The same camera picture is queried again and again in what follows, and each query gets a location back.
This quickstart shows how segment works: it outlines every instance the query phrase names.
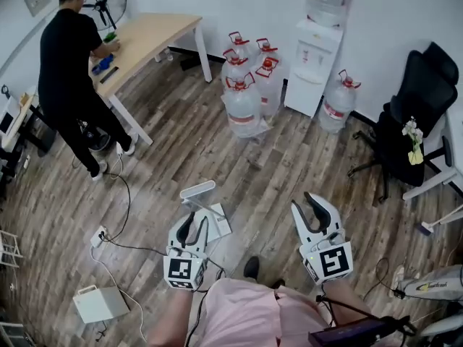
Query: green object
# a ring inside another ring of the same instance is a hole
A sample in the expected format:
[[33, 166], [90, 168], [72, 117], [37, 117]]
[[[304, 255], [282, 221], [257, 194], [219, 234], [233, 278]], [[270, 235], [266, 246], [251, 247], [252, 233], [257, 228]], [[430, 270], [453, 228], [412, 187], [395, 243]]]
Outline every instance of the green object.
[[116, 33], [110, 32], [106, 37], [103, 39], [104, 43], [109, 43], [110, 41], [114, 40], [117, 37]]

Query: desk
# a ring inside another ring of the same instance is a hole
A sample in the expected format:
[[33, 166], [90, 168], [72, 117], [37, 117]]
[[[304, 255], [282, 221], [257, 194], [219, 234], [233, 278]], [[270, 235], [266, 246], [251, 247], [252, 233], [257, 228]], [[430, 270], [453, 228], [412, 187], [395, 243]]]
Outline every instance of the desk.
[[43, 117], [43, 114], [39, 112], [35, 106], [32, 105], [32, 102], [35, 96], [37, 96], [35, 87], [30, 88], [27, 91], [27, 94], [29, 95], [29, 99], [27, 100], [26, 104], [23, 107], [21, 107], [20, 115], [14, 120], [13, 126], [9, 130], [8, 134], [5, 134], [1, 138], [1, 147], [4, 149], [8, 148], [11, 145], [16, 134], [19, 133], [26, 140], [29, 140], [39, 149], [39, 156], [44, 156], [50, 150], [50, 147], [51, 147], [51, 144], [53, 144], [54, 135], [56, 134], [56, 132], [53, 131], [52, 133], [50, 133], [50, 135], [47, 137], [47, 139], [49, 140], [47, 140], [47, 142], [44, 142], [43, 140], [33, 135], [27, 128], [25, 128], [22, 125], [24, 119], [27, 116], [27, 112], [29, 110], [32, 113], [34, 113], [39, 119], [41, 119], [44, 124], [47, 124], [46, 120]]
[[402, 196], [404, 200], [410, 200], [441, 183], [448, 184], [458, 175], [463, 176], [463, 98], [458, 98], [447, 110], [446, 118], [453, 166], [425, 181], [421, 187], [406, 192]]
[[[93, 82], [98, 85], [97, 93], [103, 99], [107, 99], [149, 145], [153, 143], [152, 139], [115, 96], [116, 91], [170, 43], [191, 30], [195, 32], [197, 51], [200, 55], [205, 80], [212, 81], [200, 26], [201, 19], [202, 17], [195, 15], [143, 13], [116, 30], [121, 48], [114, 54], [111, 67], [96, 77], [90, 73]], [[119, 70], [104, 84], [101, 84], [100, 79], [113, 67], [118, 67]]]

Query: black office chair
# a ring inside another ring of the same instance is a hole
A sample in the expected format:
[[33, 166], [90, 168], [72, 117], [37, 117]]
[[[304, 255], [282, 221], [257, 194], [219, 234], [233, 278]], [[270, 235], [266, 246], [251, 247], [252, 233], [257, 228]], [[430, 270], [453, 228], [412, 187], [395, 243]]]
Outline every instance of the black office chair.
[[[381, 165], [383, 168], [383, 196], [380, 203], [388, 198], [388, 180], [393, 176], [406, 184], [418, 187], [423, 183], [425, 164], [412, 166], [408, 152], [412, 151], [412, 141], [402, 135], [404, 125], [415, 118], [417, 127], [427, 137], [437, 121], [454, 103], [458, 96], [455, 85], [459, 72], [455, 62], [437, 44], [431, 43], [421, 54], [411, 51], [405, 67], [402, 86], [390, 103], [383, 106], [373, 133], [367, 136], [356, 132], [355, 139], [361, 137], [373, 149], [373, 159], [364, 165], [353, 168], [347, 176]], [[421, 152], [425, 155], [423, 145]], [[425, 162], [445, 155], [447, 166], [451, 166], [449, 142], [443, 137], [443, 147], [425, 155]]]

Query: black t-shirt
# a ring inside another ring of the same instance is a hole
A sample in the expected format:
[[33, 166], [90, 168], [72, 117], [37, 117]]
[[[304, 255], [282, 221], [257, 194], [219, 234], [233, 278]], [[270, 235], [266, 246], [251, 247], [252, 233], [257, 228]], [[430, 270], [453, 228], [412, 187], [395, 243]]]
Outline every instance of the black t-shirt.
[[71, 9], [56, 13], [41, 38], [38, 95], [45, 113], [70, 110], [94, 91], [88, 58], [101, 42], [92, 18]]

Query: man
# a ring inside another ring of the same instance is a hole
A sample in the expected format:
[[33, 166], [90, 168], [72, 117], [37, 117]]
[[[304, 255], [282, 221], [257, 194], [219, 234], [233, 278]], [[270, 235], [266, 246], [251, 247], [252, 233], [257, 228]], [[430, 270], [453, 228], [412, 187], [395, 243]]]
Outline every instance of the man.
[[59, 0], [59, 11], [41, 38], [41, 72], [38, 81], [39, 102], [45, 117], [94, 181], [108, 168], [91, 155], [77, 120], [100, 127], [110, 134], [127, 155], [135, 151], [138, 135], [129, 136], [115, 115], [93, 89], [88, 76], [90, 52], [106, 58], [119, 50], [119, 42], [104, 44], [94, 21], [79, 14], [85, 0]]
[[[326, 329], [327, 322], [317, 306], [302, 294], [286, 288], [282, 280], [272, 288], [257, 284], [259, 259], [252, 257], [244, 276], [253, 282], [221, 279], [205, 298], [203, 332], [199, 347], [307, 347], [307, 334]], [[345, 279], [326, 283], [328, 298], [370, 313]], [[150, 347], [184, 347], [193, 293], [172, 290], [167, 310], [150, 331]], [[364, 318], [350, 309], [333, 304], [339, 325]]]

